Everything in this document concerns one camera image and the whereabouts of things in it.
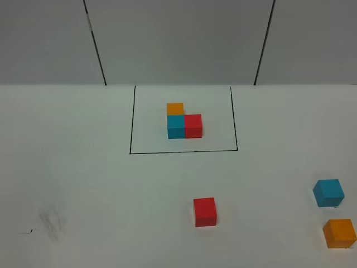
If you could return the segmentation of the orange template block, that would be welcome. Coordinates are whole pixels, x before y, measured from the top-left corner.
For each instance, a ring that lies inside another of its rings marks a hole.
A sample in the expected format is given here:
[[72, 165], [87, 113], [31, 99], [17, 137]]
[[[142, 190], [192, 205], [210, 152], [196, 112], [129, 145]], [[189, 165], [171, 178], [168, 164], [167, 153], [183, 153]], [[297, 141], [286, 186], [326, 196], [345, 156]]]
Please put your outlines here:
[[184, 115], [184, 104], [167, 103], [167, 115], [168, 116]]

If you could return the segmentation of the blue template block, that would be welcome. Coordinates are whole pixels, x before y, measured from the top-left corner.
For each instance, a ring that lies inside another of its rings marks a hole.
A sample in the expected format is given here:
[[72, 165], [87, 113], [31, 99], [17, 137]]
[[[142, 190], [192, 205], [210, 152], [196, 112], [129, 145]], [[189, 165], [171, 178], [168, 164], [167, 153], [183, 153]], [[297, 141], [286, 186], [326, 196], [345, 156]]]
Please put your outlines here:
[[185, 138], [185, 116], [167, 116], [168, 139]]

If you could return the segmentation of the red template block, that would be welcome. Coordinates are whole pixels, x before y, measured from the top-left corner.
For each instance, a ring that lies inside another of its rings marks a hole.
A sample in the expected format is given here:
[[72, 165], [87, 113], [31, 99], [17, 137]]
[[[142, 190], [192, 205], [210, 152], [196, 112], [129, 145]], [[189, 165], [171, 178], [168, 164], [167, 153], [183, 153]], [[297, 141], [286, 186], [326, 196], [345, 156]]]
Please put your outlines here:
[[200, 114], [186, 114], [185, 138], [202, 138], [202, 117]]

